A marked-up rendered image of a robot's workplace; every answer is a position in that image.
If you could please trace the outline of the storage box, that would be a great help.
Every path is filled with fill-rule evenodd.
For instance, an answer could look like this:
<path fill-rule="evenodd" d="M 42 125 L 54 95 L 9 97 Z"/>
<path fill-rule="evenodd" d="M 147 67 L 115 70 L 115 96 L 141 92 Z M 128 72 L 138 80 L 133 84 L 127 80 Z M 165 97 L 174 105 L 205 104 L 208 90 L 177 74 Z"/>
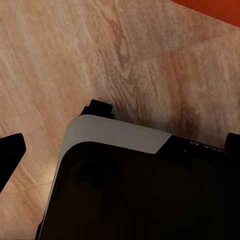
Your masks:
<path fill-rule="evenodd" d="M 240 28 L 240 0 L 171 0 Z"/>

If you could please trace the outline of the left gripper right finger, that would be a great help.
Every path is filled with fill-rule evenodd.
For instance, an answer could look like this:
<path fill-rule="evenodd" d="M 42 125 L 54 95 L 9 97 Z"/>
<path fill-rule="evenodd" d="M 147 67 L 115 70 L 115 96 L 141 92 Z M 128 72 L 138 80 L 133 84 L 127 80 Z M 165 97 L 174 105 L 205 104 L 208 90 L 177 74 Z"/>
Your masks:
<path fill-rule="evenodd" d="M 240 173 L 240 135 L 229 133 L 227 135 L 224 151 Z"/>

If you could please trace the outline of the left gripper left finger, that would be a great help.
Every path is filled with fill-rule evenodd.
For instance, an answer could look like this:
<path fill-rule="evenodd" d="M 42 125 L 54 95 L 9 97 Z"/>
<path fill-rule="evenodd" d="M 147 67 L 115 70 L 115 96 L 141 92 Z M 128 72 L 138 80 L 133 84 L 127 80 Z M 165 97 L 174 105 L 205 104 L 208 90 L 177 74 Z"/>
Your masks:
<path fill-rule="evenodd" d="M 0 138 L 0 193 L 26 152 L 21 133 Z"/>

